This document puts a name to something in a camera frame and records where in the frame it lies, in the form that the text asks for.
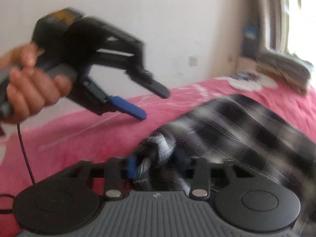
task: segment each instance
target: ribbed surface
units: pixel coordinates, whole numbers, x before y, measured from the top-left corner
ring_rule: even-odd
[[[19,237],[37,234],[22,231]],[[206,202],[193,201],[183,192],[134,192],[108,202],[89,225],[60,237],[259,237],[219,219]],[[289,231],[265,237],[294,237]]]

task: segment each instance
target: bed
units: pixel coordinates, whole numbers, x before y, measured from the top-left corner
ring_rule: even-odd
[[[129,99],[146,110],[139,121],[117,112],[97,116],[89,111],[64,115],[36,129],[22,131],[24,146],[38,182],[79,160],[104,162],[125,156],[164,123],[217,96],[240,93],[265,105],[316,141],[316,93],[302,96],[258,72],[220,77],[171,90],[162,100],[155,95]],[[31,184],[18,136],[0,142],[6,148],[0,165],[0,193],[16,195]],[[19,227],[12,214],[0,215],[0,237],[14,236]]]

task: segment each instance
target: human hand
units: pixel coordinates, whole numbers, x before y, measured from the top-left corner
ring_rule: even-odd
[[[8,101],[14,114],[3,122],[20,123],[28,116],[39,113],[44,106],[53,105],[59,98],[67,96],[72,82],[63,75],[50,79],[42,70],[34,68],[40,50],[34,43],[13,49],[0,57],[0,71],[21,64],[23,69],[13,67],[9,73]]]

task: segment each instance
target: plaid shirt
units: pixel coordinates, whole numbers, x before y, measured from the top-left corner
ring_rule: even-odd
[[[310,237],[316,233],[315,148],[307,136],[258,102],[240,94],[222,96],[144,139],[136,149],[143,157],[135,183],[146,190],[167,186],[188,192],[190,183],[180,177],[169,160],[176,149],[213,163],[235,160],[299,197],[301,212],[293,231]],[[217,192],[220,183],[212,181],[212,190]]]

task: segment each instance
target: white wall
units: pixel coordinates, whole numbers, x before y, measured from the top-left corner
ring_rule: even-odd
[[[36,21],[64,7],[98,16],[146,44],[146,67],[168,87],[232,72],[228,56],[240,49],[249,0],[0,0],[0,54],[31,38]],[[197,67],[188,65],[198,58]],[[94,67],[91,76],[110,94],[124,98],[147,91],[119,70]],[[27,120],[30,126],[75,107],[61,101]]]

